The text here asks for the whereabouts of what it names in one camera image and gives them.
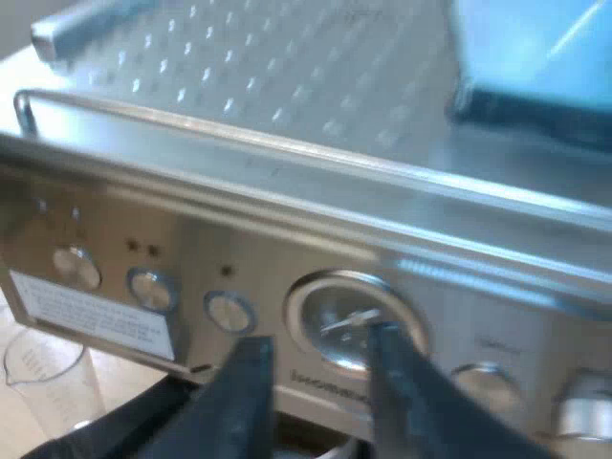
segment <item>warning label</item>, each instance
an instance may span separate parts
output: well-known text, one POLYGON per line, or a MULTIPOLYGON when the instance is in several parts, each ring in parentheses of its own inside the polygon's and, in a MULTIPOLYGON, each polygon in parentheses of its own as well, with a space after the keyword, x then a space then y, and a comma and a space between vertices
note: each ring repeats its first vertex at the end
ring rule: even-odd
POLYGON ((11 271, 32 317, 174 360, 165 317, 11 271))

